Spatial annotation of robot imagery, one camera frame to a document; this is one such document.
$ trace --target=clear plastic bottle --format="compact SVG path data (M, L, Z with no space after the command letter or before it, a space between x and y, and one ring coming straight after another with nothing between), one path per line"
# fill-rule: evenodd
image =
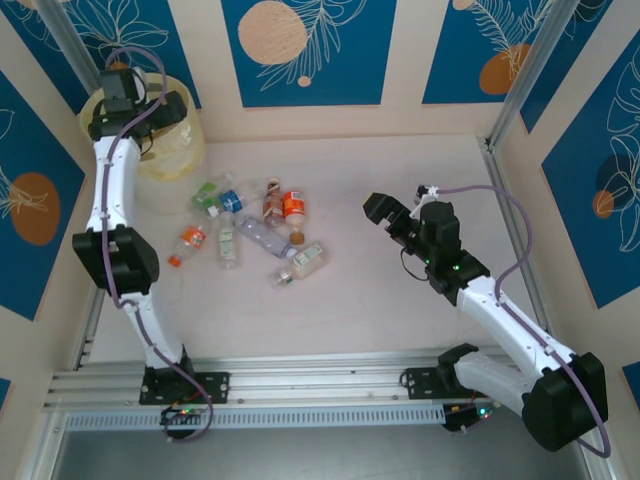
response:
M291 258L298 253L291 243L274 230L270 230L260 220L247 216L236 224L236 228L247 238L262 245L267 252L278 258Z
M256 182L243 182L233 190L220 195L222 206L227 212L236 213L256 200L264 198L264 190Z
M236 235L233 213L222 212L220 214L220 231L218 232L218 263L222 268L231 269L238 266Z
M198 193L191 197L191 204L196 210L208 212L212 217L217 217L224 212L220 195L231 188L234 176L231 173L223 173L206 182Z
M193 257L211 231L211 218L198 210L192 211L191 219L176 240L169 263L178 268L187 258Z
M302 245L304 243L304 233L302 233L302 225L306 219L304 197L302 192L292 190L284 194L284 220L291 226L291 235L289 240L294 245Z
M284 206L280 192L280 179L273 177L267 184L267 196L264 197L262 218L267 227L278 228L284 223Z
M281 288L289 285L294 279L304 280L327 263L329 263L327 251L319 243L314 243L296 254L288 267L273 273L270 280L274 287Z

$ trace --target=white floor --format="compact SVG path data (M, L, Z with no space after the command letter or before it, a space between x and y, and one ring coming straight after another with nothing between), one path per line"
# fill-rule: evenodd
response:
M242 266L237 270L218 268L212 241L175 269L166 259L187 217L161 216L139 206L136 228L158 252L157 287L191 357L359 353L450 347L465 341L495 344L427 283L403 271L400 247L362 209L372 192L393 195L411 207L420 183L443 188L489 183L475 137L226 143L210 145L208 157L213 174L231 171L239 180L256 179L265 185L268 177L278 176L283 188L302 189L307 239L322 242L331 263L275 291L267 276L283 262L242 238ZM464 193L446 200L453 202L460 219L463 247L494 276L514 262L492 193ZM255 204L249 210L258 214L260 208ZM407 265L423 275L414 258ZM532 315L519 273L507 281L505 291ZM107 299L90 361L143 359L128 317Z

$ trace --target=beige wall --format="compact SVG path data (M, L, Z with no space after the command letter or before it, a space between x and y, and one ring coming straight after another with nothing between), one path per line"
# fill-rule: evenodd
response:
M509 186L531 215L533 263L552 323L572 348L592 351L605 365L607 425L633 479L640 478L640 411L621 367L640 360L640 289L595 307L541 163L636 34L639 18L640 2L614 0L531 135L518 119L499 150Z
M489 133L501 103L421 105L449 2L398 0L380 106L244 109L220 0L169 0L210 142Z
M86 223L93 200L95 161L73 113L2 13L0 69L88 179L71 216L36 320L31 322L0 307L0 377L12 382L0 416L0 478L10 479L25 448L33 416L44 402L52 372L70 365L93 291L71 249L71 235L82 231Z

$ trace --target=purple cable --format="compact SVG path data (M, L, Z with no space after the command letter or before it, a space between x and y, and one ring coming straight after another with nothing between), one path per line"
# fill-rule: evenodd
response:
M518 259L518 261L515 264L513 264L511 267L509 267L496 280L496 285L495 285L495 289L494 289L494 295L496 296L496 299L500 300L500 287L502 285L502 282L504 282L505 278L507 278L511 273L513 273L518 268L522 267L522 265L529 258L529 255L531 255L531 249L533 248L533 228L531 226L531 219L529 218L529 215L525 211L525 209L522 206L522 204L518 201L518 199L516 199L509 192L507 192L505 190L502 190L501 188L497 188L497 187L491 186L491 185L470 185L468 187L462 187L462 188L452 188L452 189L443 189L443 190L438 189L437 193L438 194L442 194L442 195L448 195L448 194L452 194L452 193L468 192L470 190L491 190L491 191L493 191L495 193L498 193L498 194L504 196L507 200L509 200L511 203L513 203L516 206L516 208L520 212L520 215L522 216L522 219L524 220L524 223L525 223L525 225L527 227L527 246L526 246L526 248L524 250L524 253L522 254L522 256ZM520 326L522 328L524 328L543 348L545 348L545 349L547 347L551 348L550 345L547 343L547 341L542 336L540 336L533 328L531 328L531 326L529 324L527 324L527 322L525 322L520 317L520 315L518 315L511 307L509 307L508 304L500 302L500 305L502 305L502 308L504 308L505 311L509 315L511 315L511 317L516 322L518 322L518 324L520 324ZM551 357L560 364L562 369L566 372L566 374L569 376L571 381L575 384L576 388L580 392L580 395L582 396L582 398L584 399L585 403L587 404L587 407L589 408L589 411L591 412L591 415L593 416L593 419L596 422L596 426L598 428L598 432L600 433L600 436L602 438L603 449L602 450L598 450L593 445L588 444L587 442L585 442L581 438L579 438L577 440L577 442L580 445L582 445L584 448L589 450L591 453L597 455L598 457L609 458L611 456L611 442L609 441L609 434L607 433L607 429L604 426L604 422L602 421L602 417L600 417L600 413L598 412L598 409L596 408L595 404L593 403L593 400L591 399L591 396L589 395L589 392L587 392L587 389L584 387L584 385L582 384L580 379L576 376L576 374L573 372L573 370L571 370L569 365L553 349L551 349Z
M111 164L113 162L113 155L116 151L116 147L118 143L120 142L120 140L122 140L122 138L126 135L126 133L135 125L137 125L142 120L144 120L149 115L151 115L153 112L155 112L158 109L158 107L162 105L162 102L164 102L165 96L167 95L167 74L164 70L164 65L162 64L162 62L158 57L156 57L154 54L150 52L147 52L142 48L138 48L138 47L118 48L113 52L111 52L109 57L107 57L105 65L108 67L109 65L111 65L111 62L113 62L116 56L126 52L139 53L140 55L151 60L151 62L158 68L160 75L162 75L162 91L160 92L160 96L156 99L153 105L149 107L148 110L144 111L143 113L135 117L133 120L131 120L129 123L127 123L124 127L122 127L122 130L118 132L118 134L113 139L113 142L111 142L111 146L109 147L109 151L107 152L108 162L104 164L104 173L102 176L102 195L101 195L102 259L104 261L104 269L107 276L107 283L109 285L109 291L111 292L111 298L113 299L113 303L116 305L118 309L121 309L125 305L130 305L134 309L135 316L136 316L136 323L138 324L138 328L146 344L153 349L153 352L158 356L158 358L160 358L160 360L166 363L173 371L175 371L178 375L180 375L182 378L187 380L191 385L193 385L200 392L200 394L202 395L202 398L207 402L207 407L209 408L209 418L207 419L207 424L203 429L199 430L194 435L191 435L183 439L174 439L169 436L169 433L168 433L169 425L172 424L177 418L181 417L182 415L175 415L171 417L164 425L163 432L168 439L172 441L180 442L180 443L192 442L202 437L209 430L209 427L213 422L213 402L211 401L211 398L209 397L209 394L206 392L206 390L194 378L192 378L188 373L186 373L180 367L175 365L160 350L158 350L156 345L153 343L153 341L149 337L147 330L144 328L144 323L142 322L142 316L140 315L140 308L138 304L133 300L124 300L124 301L120 300L120 296L116 289L116 283L113 278L113 268L111 265L111 257L109 256L109 224L108 224L107 194L108 194L108 187L109 187L109 170L111 169Z

